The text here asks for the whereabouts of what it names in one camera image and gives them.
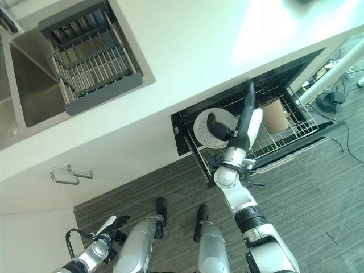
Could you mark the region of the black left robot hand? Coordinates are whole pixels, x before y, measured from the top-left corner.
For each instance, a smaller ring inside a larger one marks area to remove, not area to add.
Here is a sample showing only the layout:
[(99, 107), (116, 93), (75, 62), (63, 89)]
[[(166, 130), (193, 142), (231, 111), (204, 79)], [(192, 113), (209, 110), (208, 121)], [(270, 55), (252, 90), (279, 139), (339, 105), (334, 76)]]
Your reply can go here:
[(109, 217), (104, 224), (96, 232), (96, 235), (106, 234), (107, 231), (116, 231), (128, 222), (130, 216), (115, 216)]

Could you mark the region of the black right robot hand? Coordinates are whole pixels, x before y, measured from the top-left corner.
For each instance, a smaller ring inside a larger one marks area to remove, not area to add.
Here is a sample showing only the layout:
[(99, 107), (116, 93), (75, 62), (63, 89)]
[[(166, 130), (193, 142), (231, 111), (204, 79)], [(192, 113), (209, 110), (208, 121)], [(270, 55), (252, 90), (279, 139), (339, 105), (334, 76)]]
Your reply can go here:
[(255, 108), (255, 86), (252, 80), (248, 80), (247, 92), (243, 102), (242, 112), (239, 116), (237, 127), (232, 130), (220, 123), (214, 113), (209, 113), (206, 125), (208, 131), (221, 141), (228, 141), (227, 148), (240, 148), (248, 152), (257, 137), (262, 119), (263, 109)]

